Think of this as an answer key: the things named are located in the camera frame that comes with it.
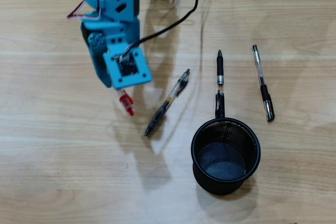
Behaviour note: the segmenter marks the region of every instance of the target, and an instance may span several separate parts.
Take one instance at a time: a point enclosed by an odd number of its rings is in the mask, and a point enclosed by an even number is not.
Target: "blue robotic arm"
[[[117,90],[150,82],[152,75],[143,52],[134,46],[140,39],[139,0],[85,2],[95,11],[77,17],[82,20],[82,35],[99,79]]]

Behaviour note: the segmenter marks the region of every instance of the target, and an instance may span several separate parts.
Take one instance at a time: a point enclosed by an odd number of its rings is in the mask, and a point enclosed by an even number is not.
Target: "clear pen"
[[[264,102],[264,107],[265,107],[265,112],[266,112],[266,119],[267,119],[267,122],[271,122],[274,120],[275,114],[274,114],[272,99],[267,90],[265,75],[263,72],[263,68],[261,66],[260,55],[259,55],[257,45],[253,46],[253,53],[254,53],[254,61],[256,63],[256,68],[258,72],[260,91],[261,91],[262,100]]]
[[[145,136],[148,136],[153,129],[158,125],[158,123],[162,120],[163,116],[169,109],[170,105],[172,105],[173,101],[175,100],[176,97],[180,95],[182,90],[187,86],[189,82],[189,74],[190,74],[190,69],[187,69],[179,78],[177,81],[175,87],[173,88],[172,92],[169,94],[167,99],[164,101],[163,105],[156,111],[152,121],[147,127],[147,130],[145,132]]]

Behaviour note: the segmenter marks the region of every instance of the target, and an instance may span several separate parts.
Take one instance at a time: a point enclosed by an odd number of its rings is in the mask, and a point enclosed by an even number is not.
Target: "white wire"
[[[127,47],[126,47],[126,49],[125,49],[125,51],[124,52],[127,52],[128,51],[128,49],[130,48],[130,47],[132,47],[133,46],[133,44],[129,44]]]
[[[74,13],[74,15],[76,13],[78,13],[84,6],[86,2],[84,1],[83,4],[78,8],[78,10]],[[91,17],[91,16],[73,16],[73,17],[69,17],[69,19],[73,20],[73,19],[79,19],[79,20],[83,20],[83,19],[88,19],[88,20],[99,20],[100,17],[101,17],[101,9],[102,8],[99,8],[99,11],[98,11],[98,16],[97,17]]]

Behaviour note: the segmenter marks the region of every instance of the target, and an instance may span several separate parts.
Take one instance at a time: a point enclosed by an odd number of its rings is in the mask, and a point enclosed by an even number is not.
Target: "black pen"
[[[217,84],[218,91],[216,95],[216,118],[225,117],[224,108],[224,61],[222,51],[218,51],[217,54]]]
[[[259,77],[262,100],[264,102],[264,107],[265,107],[265,112],[266,112],[266,119],[267,119],[267,122],[271,122],[275,118],[274,109],[273,109],[271,96],[267,90],[265,76],[264,76],[263,68],[261,67],[260,55],[259,55],[257,45],[253,46],[253,53],[254,53],[254,61],[256,63],[258,77]]]
[[[183,75],[181,76],[181,78],[179,78],[172,92],[169,94],[167,99],[164,101],[163,105],[155,113],[151,123],[147,127],[145,136],[148,136],[152,132],[152,130],[157,126],[157,124],[163,118],[163,116],[169,109],[170,105],[172,105],[175,98],[178,97],[180,93],[182,92],[182,90],[187,86],[188,81],[189,81],[189,74],[190,74],[190,69],[185,71]]]

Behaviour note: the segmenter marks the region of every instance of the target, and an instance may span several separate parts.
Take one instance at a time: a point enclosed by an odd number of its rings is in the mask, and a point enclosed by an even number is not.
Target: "black pen holder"
[[[224,195],[237,190],[256,171],[260,145],[246,124],[220,118],[198,129],[191,154],[198,184],[209,193]]]

